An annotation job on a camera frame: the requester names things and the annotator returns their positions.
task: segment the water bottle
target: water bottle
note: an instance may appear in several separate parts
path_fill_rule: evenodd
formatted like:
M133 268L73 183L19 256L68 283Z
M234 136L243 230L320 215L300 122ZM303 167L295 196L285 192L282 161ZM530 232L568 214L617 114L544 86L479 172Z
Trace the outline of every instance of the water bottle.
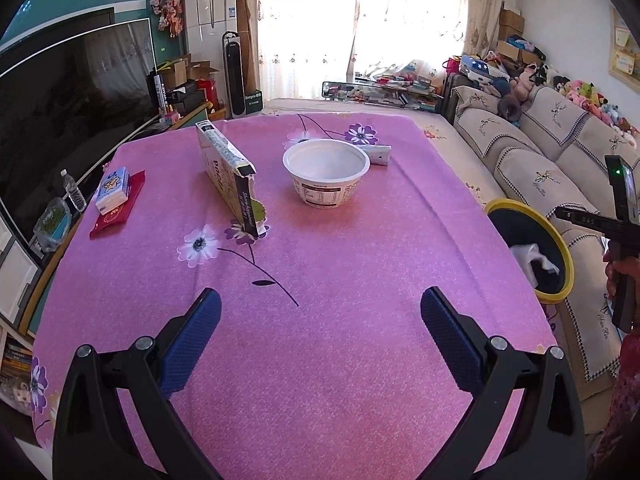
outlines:
M65 186L65 191L69 194L69 198L71 199L71 203L78 209L79 212L82 212L86 209L86 200L80 190L78 189L78 184L74 178L67 174L66 170L60 171L60 175L63 179L63 185Z

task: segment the picture frame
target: picture frame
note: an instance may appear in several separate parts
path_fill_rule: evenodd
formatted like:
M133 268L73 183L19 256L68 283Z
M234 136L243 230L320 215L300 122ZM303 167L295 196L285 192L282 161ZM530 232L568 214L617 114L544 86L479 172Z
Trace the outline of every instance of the picture frame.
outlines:
M609 73L640 92L640 46L622 17L611 7Z

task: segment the television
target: television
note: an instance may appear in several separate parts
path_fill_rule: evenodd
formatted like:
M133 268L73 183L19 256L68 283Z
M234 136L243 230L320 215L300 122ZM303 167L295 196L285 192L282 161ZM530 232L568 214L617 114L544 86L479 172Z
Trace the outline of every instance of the television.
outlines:
M0 206L25 242L64 196L61 170L88 201L97 186L82 183L156 117L146 84L155 65L145 18L73 35L0 73Z

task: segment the yellow bin rim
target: yellow bin rim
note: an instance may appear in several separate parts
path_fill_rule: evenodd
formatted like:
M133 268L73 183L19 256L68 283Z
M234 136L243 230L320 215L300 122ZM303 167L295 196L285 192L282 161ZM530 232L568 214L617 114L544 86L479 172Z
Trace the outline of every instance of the yellow bin rim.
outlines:
M558 230L549 220L547 220L540 213L530 208L528 205L523 204L522 202L516 202L515 200L511 200L509 198L495 198L494 200L491 200L491 202L489 202L486 206L484 206L484 212L487 216L498 209L511 209L519 213L523 213L530 218L533 218L543 228L545 228L545 230L553 238L554 242L560 249L562 260L564 261L564 287L557 294L545 294L544 292L540 292L537 289L534 289L534 291L541 303L560 303L571 293L572 288L574 288L575 278L574 260L571 257L569 248L566 246L566 242L562 239Z

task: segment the nutrition label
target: nutrition label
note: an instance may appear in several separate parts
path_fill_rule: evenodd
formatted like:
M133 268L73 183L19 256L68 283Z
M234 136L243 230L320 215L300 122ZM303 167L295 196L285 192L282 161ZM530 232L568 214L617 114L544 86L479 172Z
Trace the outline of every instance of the nutrition label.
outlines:
M334 207L337 205L338 197L342 191L341 187L315 187L302 184L305 194L305 201L314 205Z

